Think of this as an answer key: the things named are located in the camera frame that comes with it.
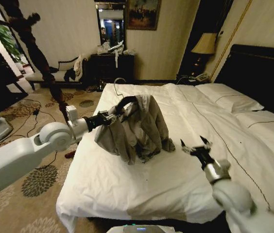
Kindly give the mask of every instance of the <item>white pillow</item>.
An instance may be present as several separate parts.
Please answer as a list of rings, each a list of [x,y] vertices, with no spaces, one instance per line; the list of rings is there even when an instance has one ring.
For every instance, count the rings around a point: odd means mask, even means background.
[[[69,70],[69,69],[73,68],[75,60],[77,60],[77,59],[78,59],[78,57],[72,59],[71,61],[58,62],[58,70],[65,71],[65,70]]]
[[[237,113],[236,118],[274,153],[274,113],[269,111]]]
[[[208,83],[196,86],[210,100],[223,109],[235,113],[257,111],[264,107],[252,98],[221,83]]]

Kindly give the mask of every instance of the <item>white duvet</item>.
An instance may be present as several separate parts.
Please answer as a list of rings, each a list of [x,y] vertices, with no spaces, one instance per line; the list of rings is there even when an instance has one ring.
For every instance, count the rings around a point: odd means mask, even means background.
[[[116,85],[124,96],[151,94],[159,104],[176,151],[161,151],[147,163],[130,166],[95,142],[96,130],[83,136],[57,200],[59,218],[74,232],[77,217],[114,219],[176,218],[204,223],[222,209],[197,158],[181,151],[213,142],[210,155],[231,162],[230,175],[246,186],[258,206],[274,213],[274,154],[231,114],[193,86]],[[97,111],[121,100],[105,87]]]

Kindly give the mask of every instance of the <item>green leaves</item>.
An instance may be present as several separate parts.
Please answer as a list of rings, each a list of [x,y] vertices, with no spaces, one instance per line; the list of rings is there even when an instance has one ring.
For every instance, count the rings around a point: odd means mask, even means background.
[[[0,25],[0,41],[5,49],[11,54],[14,62],[21,62],[20,52],[17,49],[16,41],[10,29],[4,25]]]

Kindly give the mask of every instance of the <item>potted plant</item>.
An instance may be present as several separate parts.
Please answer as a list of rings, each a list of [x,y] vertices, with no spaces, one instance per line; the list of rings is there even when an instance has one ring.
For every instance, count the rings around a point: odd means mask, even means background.
[[[11,58],[17,68],[20,71],[23,71],[24,68],[22,67],[23,62],[21,61],[21,54],[17,48],[16,41],[10,31],[10,29],[4,25],[0,25],[0,41],[5,47],[5,49],[8,51],[8,53],[11,55]]]

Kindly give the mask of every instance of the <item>person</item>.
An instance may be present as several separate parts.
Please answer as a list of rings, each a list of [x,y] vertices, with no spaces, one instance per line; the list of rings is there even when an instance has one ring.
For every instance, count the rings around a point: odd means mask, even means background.
[[[109,41],[109,38],[106,34],[106,28],[104,28],[104,27],[102,27],[102,39],[103,39],[103,43]]]

